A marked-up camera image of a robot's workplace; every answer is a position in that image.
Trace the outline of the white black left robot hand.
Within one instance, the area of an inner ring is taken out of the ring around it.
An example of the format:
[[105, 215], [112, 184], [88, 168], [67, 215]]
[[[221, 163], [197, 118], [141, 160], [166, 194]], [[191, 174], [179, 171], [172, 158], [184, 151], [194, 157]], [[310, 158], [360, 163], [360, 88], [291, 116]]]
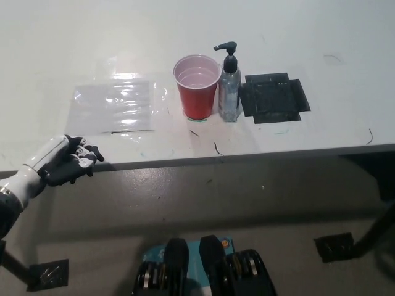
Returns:
[[1, 205], [22, 212], [45, 187], [73, 184], [82, 176], [92, 176], [95, 164], [103, 161], [98, 147], [84, 137], [65, 134], [52, 138], [14, 175], [1, 180]]

